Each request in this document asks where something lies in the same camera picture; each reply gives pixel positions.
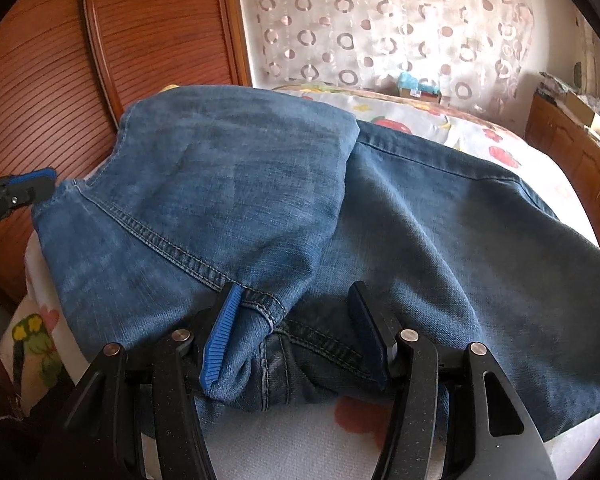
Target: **cardboard box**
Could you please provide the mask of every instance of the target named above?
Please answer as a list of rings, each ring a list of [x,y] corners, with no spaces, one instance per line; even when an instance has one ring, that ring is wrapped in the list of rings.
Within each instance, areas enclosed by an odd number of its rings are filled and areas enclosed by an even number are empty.
[[[564,95],[564,105],[587,128],[593,126],[594,122],[596,121],[597,114],[591,108],[589,108],[589,105],[581,101],[576,94],[573,92],[567,92]]]
[[[416,99],[416,101],[424,101],[427,103],[439,103],[440,99],[442,99],[442,94],[430,94],[429,92],[423,92],[421,90],[409,90],[408,88],[403,88],[400,91],[400,97]]]

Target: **mattress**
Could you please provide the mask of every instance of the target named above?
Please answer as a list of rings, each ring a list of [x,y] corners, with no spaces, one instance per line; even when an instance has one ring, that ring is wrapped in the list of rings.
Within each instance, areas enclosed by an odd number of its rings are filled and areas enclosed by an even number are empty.
[[[278,91],[325,102],[348,110],[361,120],[424,137],[503,166],[525,180],[561,222],[597,244],[584,209],[560,168],[496,124],[436,104],[373,92],[320,84],[289,85]],[[18,324],[33,322],[48,334],[44,356],[32,356],[24,363],[25,411],[52,384],[49,370],[57,366],[50,363],[61,361],[74,382],[88,367],[62,316],[36,234],[27,247],[26,269],[27,296],[0,342],[0,358],[11,374]],[[206,442],[219,480],[362,480],[372,476],[389,417],[390,406],[349,397],[319,405],[286,406],[266,413],[229,411],[210,430]],[[599,438],[600,414],[546,443],[558,478],[566,480],[571,476]],[[155,441],[144,437],[143,444],[147,472],[152,478],[160,478]],[[444,450],[443,443],[434,443],[429,472],[432,480],[442,474]]]

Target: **yellow flower print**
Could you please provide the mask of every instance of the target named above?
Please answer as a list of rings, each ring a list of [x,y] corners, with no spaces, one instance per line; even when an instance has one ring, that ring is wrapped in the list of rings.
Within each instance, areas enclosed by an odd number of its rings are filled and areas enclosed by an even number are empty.
[[[32,316],[29,318],[29,331],[38,332],[42,325],[42,318],[40,316]]]
[[[13,331],[11,332],[11,336],[14,341],[22,341],[27,336],[26,330],[22,325],[16,325],[13,327]]]

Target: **red flower print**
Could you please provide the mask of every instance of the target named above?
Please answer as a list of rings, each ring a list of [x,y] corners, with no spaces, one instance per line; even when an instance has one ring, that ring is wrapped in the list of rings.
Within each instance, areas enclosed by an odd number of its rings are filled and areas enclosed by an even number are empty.
[[[517,169],[520,167],[520,163],[513,158],[513,155],[511,155],[507,150],[503,150],[499,146],[490,146],[489,154],[497,161],[509,166],[510,168]]]
[[[500,142],[502,140],[502,137],[499,136],[493,130],[490,130],[488,128],[483,128],[482,130],[484,131],[484,136],[487,137],[487,139],[491,139],[494,142]]]
[[[408,129],[404,124],[399,123],[398,121],[390,121],[389,119],[385,119],[384,117],[376,117],[373,121],[373,124],[377,124],[378,126],[384,126],[385,128],[391,128],[392,130],[398,130],[404,134],[410,134],[411,130]]]
[[[336,403],[334,418],[336,424],[347,433],[372,433],[376,446],[382,449],[391,418],[391,407],[340,397]]]
[[[40,307],[40,317],[42,318],[42,321],[45,324],[46,331],[51,334],[51,331],[58,324],[58,319],[60,319],[60,313],[54,308],[49,310],[44,304]]]

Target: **blue denim jeans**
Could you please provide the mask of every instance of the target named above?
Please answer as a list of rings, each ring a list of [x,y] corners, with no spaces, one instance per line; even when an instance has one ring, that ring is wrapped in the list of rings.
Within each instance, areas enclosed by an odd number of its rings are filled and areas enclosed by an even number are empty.
[[[205,392],[222,404],[376,392],[346,309],[363,280],[405,327],[484,342],[545,440],[600,411],[600,250],[509,171],[329,105],[158,94],[125,113],[92,178],[33,218],[87,358],[154,341],[241,284]]]

